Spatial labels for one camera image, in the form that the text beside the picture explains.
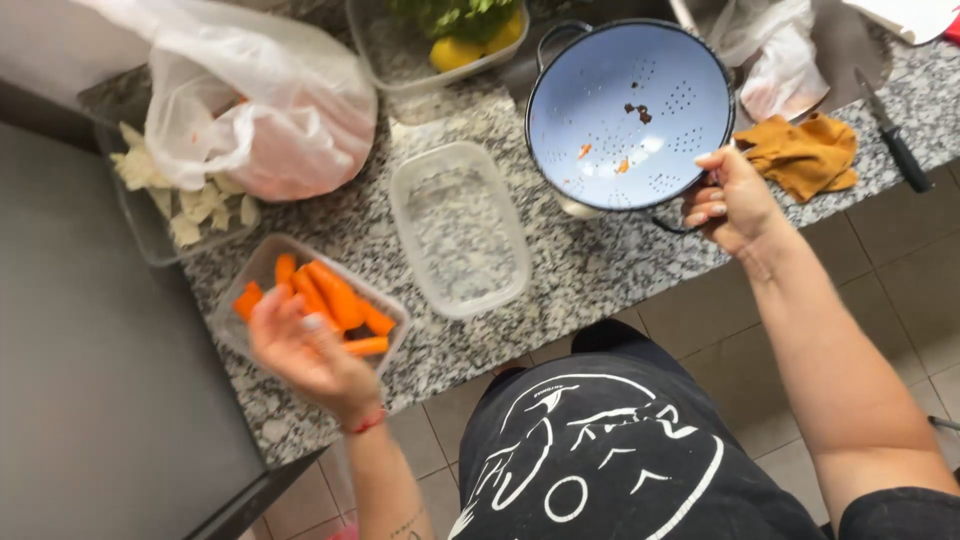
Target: black knife handle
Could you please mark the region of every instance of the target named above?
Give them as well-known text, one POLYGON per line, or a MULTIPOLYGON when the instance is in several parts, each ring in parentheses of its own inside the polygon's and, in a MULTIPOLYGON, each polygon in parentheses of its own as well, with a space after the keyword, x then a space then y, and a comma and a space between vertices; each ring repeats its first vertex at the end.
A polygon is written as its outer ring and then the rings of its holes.
POLYGON ((910 187, 913 187, 913 190, 917 193, 925 193, 933 189, 933 184, 926 179, 926 173, 920 168, 917 159, 913 157, 913 153, 910 152, 910 149, 900 137, 900 127, 880 131, 880 136, 883 137, 884 142, 890 148, 890 154, 893 155, 897 168, 906 182, 910 184, 910 187))

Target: kitchen knife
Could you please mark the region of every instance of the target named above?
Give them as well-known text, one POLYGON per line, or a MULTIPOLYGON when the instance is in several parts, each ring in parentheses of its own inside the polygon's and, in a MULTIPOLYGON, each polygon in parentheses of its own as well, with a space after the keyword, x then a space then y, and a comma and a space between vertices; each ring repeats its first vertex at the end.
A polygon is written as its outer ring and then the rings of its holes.
POLYGON ((910 187, 913 187, 913 190, 917 193, 924 193, 932 189, 933 184, 926 179, 924 170, 920 168, 917 159, 913 157, 913 153, 910 152, 910 149, 900 137, 900 126, 894 124, 890 116, 887 115, 887 110, 883 107, 883 102, 880 101, 880 98, 876 97, 874 88, 870 86, 867 78, 863 76, 863 72, 859 69, 854 68, 853 74, 856 76, 857 83, 863 88, 864 95, 867 99, 867 106, 870 108, 870 112, 873 113, 874 118, 876 118, 876 123, 880 125, 880 137, 883 138, 883 141, 887 143, 887 147, 890 148, 890 154, 893 155, 894 162, 897 164, 900 173, 906 179, 907 183, 910 184, 910 187))

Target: clear plastic container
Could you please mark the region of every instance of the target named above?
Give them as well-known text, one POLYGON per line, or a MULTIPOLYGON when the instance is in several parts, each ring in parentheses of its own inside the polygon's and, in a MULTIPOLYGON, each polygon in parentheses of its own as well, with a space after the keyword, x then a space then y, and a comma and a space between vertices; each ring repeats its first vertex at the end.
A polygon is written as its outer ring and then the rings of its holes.
MULTIPOLYGON (((250 341, 247 335, 247 325, 233 311, 233 302, 243 294, 244 286, 246 286, 248 282, 256 282, 264 291, 272 288, 276 282, 274 275, 276 258, 284 253, 289 253, 296 257, 298 265, 305 264, 314 259, 321 260, 330 267, 330 270, 343 278, 358 296, 370 302, 371 305, 396 321, 396 326, 387 336, 390 340, 390 349, 382 355, 365 356, 365 359, 376 370, 377 375, 382 375, 387 369, 387 365, 390 364, 390 360, 393 359, 396 354, 396 351, 399 350, 403 338, 406 337, 407 332, 410 330, 410 313, 399 302, 373 288, 340 264, 324 257, 286 234, 275 233, 267 236, 253 251, 250 260, 247 261, 243 270, 237 274, 236 279, 233 280, 233 284, 230 285, 230 288, 227 289, 227 292, 221 297, 220 303, 213 312, 213 321, 211 323, 213 334, 238 354, 253 361, 250 351, 250 341)), ((361 329, 350 331, 348 336, 350 339, 362 339, 364 337, 371 337, 373 334, 362 327, 361 329)))
POLYGON ((487 151, 453 142, 405 161, 390 204, 414 278, 454 319, 500 307, 530 282, 530 252, 510 192, 487 151))
POLYGON ((520 0, 518 7, 523 16, 519 39, 505 49, 445 73, 438 73, 430 63, 433 42, 393 15, 386 0, 347 0, 347 19, 353 43, 373 83, 393 94, 411 95, 449 85, 513 58, 530 30, 526 4, 520 0))
MULTIPOLYGON (((96 124, 93 131, 97 139, 97 145, 100 146, 100 151, 107 162, 110 176, 113 178, 113 185, 120 199, 120 209, 127 216, 127 222, 133 231, 133 237, 140 248, 140 253, 151 266, 169 266, 185 258, 210 251, 226 242, 247 236, 259 224, 259 213, 254 223, 250 225, 240 223, 239 206, 241 197, 231 197, 227 201, 230 209, 230 222, 226 231, 213 230, 210 228, 209 221, 204 222, 200 226, 200 241, 184 248, 178 248, 170 234, 170 223, 160 213, 147 190, 128 190, 123 179, 117 175, 113 168, 113 160, 110 159, 110 154, 114 152, 126 154, 130 149, 120 135, 120 131, 103 124, 96 124)), ((177 204, 177 197, 174 197, 175 210, 177 204)))

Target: granite countertop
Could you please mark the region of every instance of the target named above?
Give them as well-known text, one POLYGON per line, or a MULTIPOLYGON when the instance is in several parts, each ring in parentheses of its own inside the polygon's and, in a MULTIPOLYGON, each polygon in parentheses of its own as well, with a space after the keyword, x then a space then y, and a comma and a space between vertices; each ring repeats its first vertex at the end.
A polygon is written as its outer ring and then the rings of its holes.
MULTIPOLYGON (((349 42, 342 17, 324 27, 349 42)), ((925 170, 960 156, 960 48, 942 41, 891 43, 893 71, 877 94, 925 170)), ((425 102, 381 100, 379 129, 360 175, 328 195, 265 205, 251 237, 184 264, 209 323, 220 296, 268 233, 288 233, 344 264, 403 303, 413 325, 383 376, 387 407, 398 411, 529 353, 590 323, 699 276, 728 257, 698 235, 676 236, 639 213, 581 221, 564 214, 527 154, 523 118, 505 87, 480 75, 425 102), (388 183, 412 156, 447 142, 484 147, 504 175, 533 259, 520 299, 469 321, 434 312, 414 284, 390 214, 388 183)), ((802 227, 900 182, 876 122, 862 102, 831 114, 859 136, 852 189, 806 205, 776 189, 787 217, 802 227)), ((217 343, 255 439, 271 467, 314 452, 337 437, 329 418, 226 345, 217 343)))

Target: black t-shirt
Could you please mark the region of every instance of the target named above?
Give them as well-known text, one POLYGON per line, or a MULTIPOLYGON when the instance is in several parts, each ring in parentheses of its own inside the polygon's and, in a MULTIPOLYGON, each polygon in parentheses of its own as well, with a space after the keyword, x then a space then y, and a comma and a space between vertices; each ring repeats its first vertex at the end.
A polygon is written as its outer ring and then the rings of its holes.
MULTIPOLYGON (((481 400, 460 450, 450 538, 823 538, 747 457, 692 381, 568 356, 481 400)), ((843 540, 960 538, 960 498, 920 488, 853 502, 843 540)))

